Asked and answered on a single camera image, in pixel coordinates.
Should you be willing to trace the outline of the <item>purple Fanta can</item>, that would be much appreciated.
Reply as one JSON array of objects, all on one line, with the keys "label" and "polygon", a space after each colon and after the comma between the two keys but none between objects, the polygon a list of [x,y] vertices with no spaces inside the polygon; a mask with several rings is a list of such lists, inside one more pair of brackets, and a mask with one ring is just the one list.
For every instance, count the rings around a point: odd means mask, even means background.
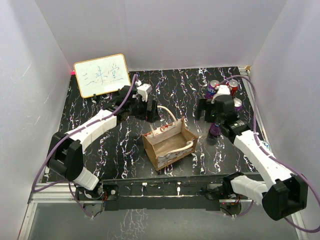
[{"label": "purple Fanta can", "polygon": [[212,99],[213,96],[218,92],[220,82],[218,80],[211,80],[207,85],[206,99]]},{"label": "purple Fanta can", "polygon": [[233,101],[234,101],[235,110],[239,112],[243,107],[243,102],[237,97],[235,97]]}]

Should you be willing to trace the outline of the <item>red soda can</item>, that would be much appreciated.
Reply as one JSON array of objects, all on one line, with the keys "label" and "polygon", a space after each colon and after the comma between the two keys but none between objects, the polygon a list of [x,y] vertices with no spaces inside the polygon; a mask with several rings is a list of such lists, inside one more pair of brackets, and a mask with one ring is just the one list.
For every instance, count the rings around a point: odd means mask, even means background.
[{"label": "red soda can", "polygon": [[208,130],[208,132],[213,136],[213,137],[218,137],[221,135],[221,128],[220,128],[220,125],[213,122],[211,125],[210,125],[210,128]]}]

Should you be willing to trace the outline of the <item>patterned canvas tote bag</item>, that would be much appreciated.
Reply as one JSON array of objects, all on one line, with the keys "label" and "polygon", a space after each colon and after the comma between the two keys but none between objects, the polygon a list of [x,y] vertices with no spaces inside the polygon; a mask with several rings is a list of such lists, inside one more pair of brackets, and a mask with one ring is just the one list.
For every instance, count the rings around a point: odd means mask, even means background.
[{"label": "patterned canvas tote bag", "polygon": [[173,122],[141,135],[144,150],[156,171],[159,171],[178,160],[195,152],[198,136],[193,134],[186,125],[184,117],[177,119],[164,106],[158,105],[169,113]]}]

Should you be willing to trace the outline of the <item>red Coca-Cola can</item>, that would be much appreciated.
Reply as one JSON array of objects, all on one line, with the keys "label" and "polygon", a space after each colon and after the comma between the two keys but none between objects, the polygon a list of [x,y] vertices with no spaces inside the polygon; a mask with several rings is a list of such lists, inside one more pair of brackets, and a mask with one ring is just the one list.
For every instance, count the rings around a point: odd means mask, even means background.
[{"label": "red Coca-Cola can", "polygon": [[235,79],[230,79],[227,83],[228,89],[230,91],[230,95],[232,96],[232,98],[236,97],[236,93],[239,89],[239,83],[237,80]]}]

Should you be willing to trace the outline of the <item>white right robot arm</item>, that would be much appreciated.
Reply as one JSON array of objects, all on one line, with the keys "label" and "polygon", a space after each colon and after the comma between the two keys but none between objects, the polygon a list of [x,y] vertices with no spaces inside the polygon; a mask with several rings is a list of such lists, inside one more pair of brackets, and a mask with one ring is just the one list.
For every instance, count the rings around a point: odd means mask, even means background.
[{"label": "white right robot arm", "polygon": [[248,122],[239,117],[230,95],[218,95],[212,100],[198,99],[195,119],[199,120],[202,115],[206,122],[220,126],[222,135],[243,152],[263,179],[259,182],[235,172],[223,178],[216,192],[230,199],[237,195],[246,196],[262,205],[266,214],[275,221],[306,208],[307,183],[272,159],[273,155],[267,152]]}]

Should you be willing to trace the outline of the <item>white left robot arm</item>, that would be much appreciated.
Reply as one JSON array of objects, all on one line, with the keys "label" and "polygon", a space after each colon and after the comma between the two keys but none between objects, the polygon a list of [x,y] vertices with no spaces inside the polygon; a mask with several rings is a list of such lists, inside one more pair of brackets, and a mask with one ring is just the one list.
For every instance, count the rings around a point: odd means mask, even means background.
[{"label": "white left robot arm", "polygon": [[138,87],[124,86],[107,106],[94,117],[76,129],[62,133],[56,132],[51,139],[47,167],[69,182],[85,188],[93,200],[103,195],[100,180],[84,165],[83,153],[96,139],[132,116],[138,120],[154,123],[159,120],[157,101],[148,108],[150,84]]}]

